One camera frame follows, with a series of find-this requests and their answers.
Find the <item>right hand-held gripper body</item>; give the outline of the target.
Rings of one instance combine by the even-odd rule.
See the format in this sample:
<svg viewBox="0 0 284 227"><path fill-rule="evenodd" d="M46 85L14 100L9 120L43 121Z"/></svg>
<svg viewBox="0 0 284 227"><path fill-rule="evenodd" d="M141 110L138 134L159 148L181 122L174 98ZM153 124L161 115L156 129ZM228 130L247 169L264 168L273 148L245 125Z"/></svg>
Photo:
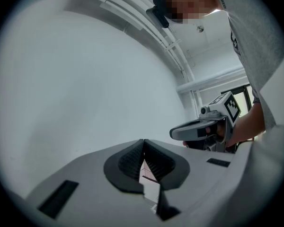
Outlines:
<svg viewBox="0 0 284 227"><path fill-rule="evenodd" d="M232 92L227 92L216 97L207 106L200 110L199 119L224 119L225 138L219 142L216 137L208 137L204 139L203 149L214 152L224 152L226 143L232 138L233 127L235 126L239 115L241 113L240 107L233 96Z"/></svg>

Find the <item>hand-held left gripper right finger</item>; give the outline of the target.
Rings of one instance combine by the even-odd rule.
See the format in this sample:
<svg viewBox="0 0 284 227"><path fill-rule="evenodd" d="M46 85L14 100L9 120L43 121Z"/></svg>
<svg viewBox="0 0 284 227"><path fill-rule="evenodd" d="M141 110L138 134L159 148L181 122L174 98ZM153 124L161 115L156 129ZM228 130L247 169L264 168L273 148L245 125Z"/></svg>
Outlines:
<svg viewBox="0 0 284 227"><path fill-rule="evenodd" d="M160 183L157 210L143 211L145 223L211 223L238 187L246 168L251 143L235 154L144 141L148 166Z"/></svg>

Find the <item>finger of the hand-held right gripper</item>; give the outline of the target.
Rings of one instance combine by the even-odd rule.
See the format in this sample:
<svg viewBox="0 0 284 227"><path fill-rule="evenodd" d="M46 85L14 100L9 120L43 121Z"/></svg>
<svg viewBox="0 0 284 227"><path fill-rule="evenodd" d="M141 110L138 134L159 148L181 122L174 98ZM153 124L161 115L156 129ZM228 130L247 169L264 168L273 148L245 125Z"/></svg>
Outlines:
<svg viewBox="0 0 284 227"><path fill-rule="evenodd" d="M217 125L224 119L197 119L172 128L169 135L174 140L198 141L217 136Z"/></svg>

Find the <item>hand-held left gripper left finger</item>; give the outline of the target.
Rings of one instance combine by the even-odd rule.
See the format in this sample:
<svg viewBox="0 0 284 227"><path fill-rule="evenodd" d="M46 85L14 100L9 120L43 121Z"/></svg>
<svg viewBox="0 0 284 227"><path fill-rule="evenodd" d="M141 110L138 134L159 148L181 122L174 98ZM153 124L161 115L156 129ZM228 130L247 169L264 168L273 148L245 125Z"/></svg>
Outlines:
<svg viewBox="0 0 284 227"><path fill-rule="evenodd" d="M44 225L155 225L157 216L143 193L122 192L105 174L105 162L127 153L143 140L134 140L85 154L42 181L26 202Z"/></svg>

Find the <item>person's right hand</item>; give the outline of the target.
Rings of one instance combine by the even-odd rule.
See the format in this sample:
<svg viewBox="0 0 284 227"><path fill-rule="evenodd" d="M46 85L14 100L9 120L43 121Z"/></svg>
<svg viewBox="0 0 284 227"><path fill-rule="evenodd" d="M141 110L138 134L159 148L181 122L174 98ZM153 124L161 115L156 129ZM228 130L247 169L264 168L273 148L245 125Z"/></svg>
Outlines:
<svg viewBox="0 0 284 227"><path fill-rule="evenodd" d="M225 138L225 126L223 124L217 124L216 134L217 134L216 139L219 142L224 140L224 138Z"/></svg>

